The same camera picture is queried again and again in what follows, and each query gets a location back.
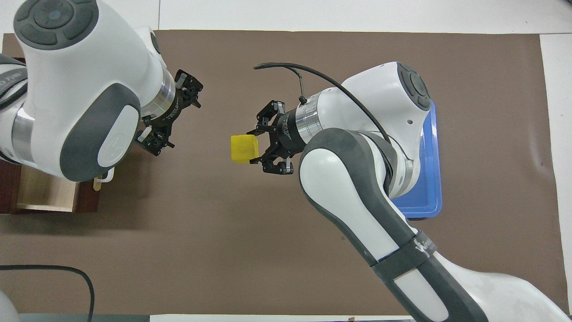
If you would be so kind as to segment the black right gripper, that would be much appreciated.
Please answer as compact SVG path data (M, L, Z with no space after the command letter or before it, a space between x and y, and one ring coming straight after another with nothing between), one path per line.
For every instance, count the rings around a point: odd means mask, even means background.
M294 173L291 157L303 151L306 142L296 126L296 110L285 113L285 103L270 101L256 115L257 124L247 135L259 136L269 133L270 146L261 157L249 160L260 164L264 173L289 175Z

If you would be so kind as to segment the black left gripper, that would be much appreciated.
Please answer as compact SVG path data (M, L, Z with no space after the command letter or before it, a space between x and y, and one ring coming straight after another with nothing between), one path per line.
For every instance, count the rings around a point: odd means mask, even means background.
M142 107L142 127L145 128L137 131L134 138L137 145L155 156L160 155L165 147L175 147L169 137L174 120L182 108L191 105L199 109L202 107L198 98L204 86L196 77L178 69L174 81L176 85L173 82L163 84L153 100ZM182 108L179 107L177 95Z

